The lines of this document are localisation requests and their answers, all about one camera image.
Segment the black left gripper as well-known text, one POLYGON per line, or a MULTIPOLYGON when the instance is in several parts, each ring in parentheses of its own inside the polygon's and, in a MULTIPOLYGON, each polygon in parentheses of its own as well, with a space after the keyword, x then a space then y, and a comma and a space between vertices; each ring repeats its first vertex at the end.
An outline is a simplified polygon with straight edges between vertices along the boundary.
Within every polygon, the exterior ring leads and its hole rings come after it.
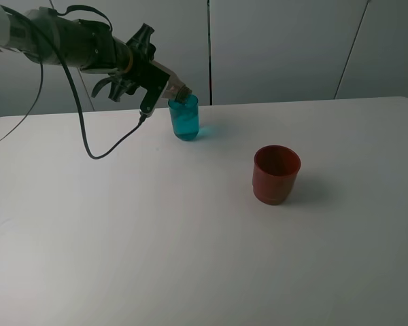
POLYGON ((120 65, 118 71, 112 76, 98 81, 91 92, 95 98, 106 85, 110 85, 108 98, 114 102, 120 102, 124 94, 134 95, 141 87, 143 70, 152 62, 155 46, 150 43, 154 29, 143 23, 139 30, 126 42, 117 44, 117 63, 120 65))

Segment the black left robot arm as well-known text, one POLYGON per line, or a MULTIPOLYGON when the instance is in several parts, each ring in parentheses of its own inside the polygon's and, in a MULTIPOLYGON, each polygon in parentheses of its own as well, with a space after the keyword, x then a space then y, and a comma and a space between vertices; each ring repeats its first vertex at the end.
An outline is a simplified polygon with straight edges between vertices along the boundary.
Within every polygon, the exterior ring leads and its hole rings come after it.
POLYGON ((0 51, 18 50, 31 61, 101 74, 103 79, 92 89, 96 97, 110 86, 109 99, 120 101, 138 88, 146 90, 143 106, 154 105, 164 85, 156 81, 161 73, 152 65, 156 48, 150 42, 153 28, 143 24, 126 42, 113 35, 111 22, 68 20, 63 13, 41 7, 26 14, 13 15, 0 5, 0 51))

